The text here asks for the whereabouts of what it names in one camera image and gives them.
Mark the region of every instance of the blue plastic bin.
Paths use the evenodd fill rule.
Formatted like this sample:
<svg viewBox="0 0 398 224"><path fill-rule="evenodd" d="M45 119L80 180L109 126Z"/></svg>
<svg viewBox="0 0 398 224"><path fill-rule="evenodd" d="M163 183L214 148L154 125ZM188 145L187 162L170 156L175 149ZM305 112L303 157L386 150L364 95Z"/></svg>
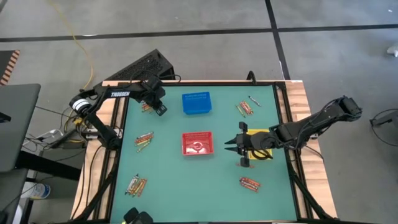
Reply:
<svg viewBox="0 0 398 224"><path fill-rule="evenodd" d="M182 108L187 115L209 113L211 100L209 92L182 95Z"/></svg>

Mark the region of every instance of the floor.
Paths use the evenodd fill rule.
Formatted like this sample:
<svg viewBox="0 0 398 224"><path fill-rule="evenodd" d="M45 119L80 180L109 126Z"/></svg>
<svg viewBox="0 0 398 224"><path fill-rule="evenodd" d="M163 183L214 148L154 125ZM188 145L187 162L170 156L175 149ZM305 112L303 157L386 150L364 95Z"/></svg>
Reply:
<svg viewBox="0 0 398 224"><path fill-rule="evenodd" d="M395 0L53 1L76 35L89 38L81 44L95 64L93 85L159 49L187 80L243 79L249 70L258 79L303 80L313 112L341 95L353 97L363 107L362 118L335 124L320 138L338 216L376 223L398 219L398 149L377 140L369 126L376 113L398 104L398 59L386 55L398 41ZM62 37L69 35L67 29L47 1L9 0L0 12L0 50L21 51L10 84L41 84L37 105L63 111L88 79L85 56ZM226 29L224 34L195 35ZM172 31L184 32L150 34ZM60 40L22 39L58 36ZM35 110L29 132L41 134L59 125L59 115ZM376 131L398 143L394 128ZM55 150L44 156L59 159L74 153ZM80 167L82 160L65 163ZM64 222L76 182L54 178L46 183L52 186L51 199L35 202L30 220Z"/></svg>

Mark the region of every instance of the red plastic bin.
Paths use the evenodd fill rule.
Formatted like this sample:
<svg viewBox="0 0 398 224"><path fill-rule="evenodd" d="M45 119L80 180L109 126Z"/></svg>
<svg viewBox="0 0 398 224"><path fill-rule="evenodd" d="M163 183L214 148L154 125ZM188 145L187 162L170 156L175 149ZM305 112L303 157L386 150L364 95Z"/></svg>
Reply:
<svg viewBox="0 0 398 224"><path fill-rule="evenodd" d="M184 156L214 153L211 131L182 134L182 154Z"/></svg>

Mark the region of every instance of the green mat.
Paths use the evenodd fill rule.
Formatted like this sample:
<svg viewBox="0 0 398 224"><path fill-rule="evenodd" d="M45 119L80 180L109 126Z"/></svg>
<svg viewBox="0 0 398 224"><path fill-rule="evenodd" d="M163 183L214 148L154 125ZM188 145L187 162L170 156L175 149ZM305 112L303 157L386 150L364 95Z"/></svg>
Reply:
<svg viewBox="0 0 398 224"><path fill-rule="evenodd" d="M271 86L166 86L163 116L141 113L140 104L128 106L111 223L120 223L132 207L147 212L155 222L236 222L296 220L284 151L274 150L271 161L252 161L254 169L236 166L240 156L224 143L240 132L278 124ZM209 91L213 109L208 114L185 115L182 94ZM262 107L250 101L253 96ZM246 100L254 114L243 118L235 105ZM136 152L134 140L155 132L152 143ZM214 154L182 155L182 133L211 131ZM131 178L147 179L141 197L125 195ZM245 176L262 184L255 193L239 184Z"/></svg>

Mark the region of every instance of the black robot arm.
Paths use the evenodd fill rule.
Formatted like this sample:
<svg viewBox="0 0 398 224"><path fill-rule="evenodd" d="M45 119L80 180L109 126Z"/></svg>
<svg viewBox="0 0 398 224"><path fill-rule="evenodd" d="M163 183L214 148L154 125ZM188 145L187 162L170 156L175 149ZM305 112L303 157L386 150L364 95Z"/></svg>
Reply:
<svg viewBox="0 0 398 224"><path fill-rule="evenodd" d="M291 150L303 147L314 134L323 134L337 121L355 121L362 115L362 109L358 107L352 98L343 96L330 101L319 112L296 122L279 124L269 128L269 132L259 132L248 135L248 126L244 122L239 123L242 134L225 144L236 144L236 147L227 147L227 150L235 151L242 155L241 165L249 167L248 152L257 159L272 158L264 149L286 148Z"/></svg>
<svg viewBox="0 0 398 224"><path fill-rule="evenodd" d="M159 116L167 111L161 102L165 95L162 82L159 78L151 76L148 80L137 83L125 83L119 86L97 86L92 90L82 91L75 96L69 105L76 114L81 117L84 123L89 122L98 130L98 140L104 147L109 149L120 149L121 140L116 132L108 125L105 125L96 115L102 103L108 98L130 97L137 102L145 101L152 107ZM87 98L97 96L94 104Z"/></svg>

